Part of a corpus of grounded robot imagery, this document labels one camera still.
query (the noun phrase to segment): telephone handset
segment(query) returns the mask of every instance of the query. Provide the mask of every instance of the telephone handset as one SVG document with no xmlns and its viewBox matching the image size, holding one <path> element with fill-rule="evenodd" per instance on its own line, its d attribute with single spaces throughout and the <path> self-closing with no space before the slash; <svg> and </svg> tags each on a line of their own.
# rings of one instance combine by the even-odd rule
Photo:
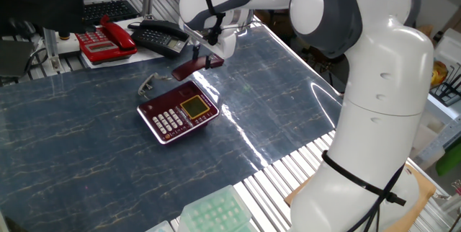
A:
<svg viewBox="0 0 461 232">
<path fill-rule="evenodd" d="M 130 34 L 121 28 L 121 26 L 109 22 L 109 16 L 104 15 L 101 18 L 101 26 L 113 36 L 112 41 L 115 42 L 123 50 L 132 50 L 136 48 L 135 42 L 131 39 Z"/>
<path fill-rule="evenodd" d="M 126 59 L 138 52 L 130 35 L 119 25 L 109 22 L 109 16 L 104 15 L 100 23 L 102 27 L 96 28 L 96 32 L 76 35 L 80 49 L 93 65 Z"/>
<path fill-rule="evenodd" d="M 131 37 L 136 45 L 170 58 L 177 57 L 183 51 L 189 38 L 178 24 L 167 21 L 146 19 L 138 26 L 130 24 L 128 28 L 135 30 Z"/>
</svg>

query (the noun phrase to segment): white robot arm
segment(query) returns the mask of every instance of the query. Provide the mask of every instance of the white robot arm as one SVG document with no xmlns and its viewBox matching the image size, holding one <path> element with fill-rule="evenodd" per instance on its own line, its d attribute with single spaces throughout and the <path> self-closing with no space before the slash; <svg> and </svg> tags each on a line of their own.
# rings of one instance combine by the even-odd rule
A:
<svg viewBox="0 0 461 232">
<path fill-rule="evenodd" d="M 249 9 L 290 9 L 298 37 L 329 58 L 344 53 L 349 60 L 349 80 L 335 139 L 325 154 L 330 161 L 325 159 L 295 197 L 291 231 L 368 231 L 370 226 L 384 231 L 417 201 L 416 179 L 407 169 L 401 174 L 399 171 L 410 153 L 424 110 L 433 62 L 430 40 L 405 26 L 414 22 L 419 3 L 180 0 L 182 27 L 218 30 L 214 33 L 217 37 L 208 40 L 208 47 L 224 58 L 233 54 L 235 35 L 219 35 L 221 26 L 243 24 L 247 18 L 242 12 Z M 372 192 L 371 187 L 391 187 L 393 196 L 406 203 L 392 203 L 388 193 Z"/>
</svg>

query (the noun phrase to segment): dark red telephone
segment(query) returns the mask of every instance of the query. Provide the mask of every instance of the dark red telephone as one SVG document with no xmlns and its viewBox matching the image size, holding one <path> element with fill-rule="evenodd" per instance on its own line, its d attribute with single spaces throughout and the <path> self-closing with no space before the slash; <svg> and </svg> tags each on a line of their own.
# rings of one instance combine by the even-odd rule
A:
<svg viewBox="0 0 461 232">
<path fill-rule="evenodd" d="M 109 22 L 109 16 L 102 17 L 101 25 L 96 32 L 77 34 L 80 49 L 92 64 L 126 59 L 138 52 L 130 34 Z"/>
</svg>

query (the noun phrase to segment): blue marble table surface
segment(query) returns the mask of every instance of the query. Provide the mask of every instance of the blue marble table surface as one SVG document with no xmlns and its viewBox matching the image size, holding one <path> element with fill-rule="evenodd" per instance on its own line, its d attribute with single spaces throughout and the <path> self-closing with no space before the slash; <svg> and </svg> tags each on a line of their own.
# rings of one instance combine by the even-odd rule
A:
<svg viewBox="0 0 461 232">
<path fill-rule="evenodd" d="M 220 109 L 162 146 L 136 111 L 139 85 L 189 60 L 159 58 L 0 88 L 0 210 L 30 232 L 143 232 L 334 129 L 341 100 L 265 27 L 190 78 Z M 180 85 L 155 80 L 148 96 Z"/>
</svg>

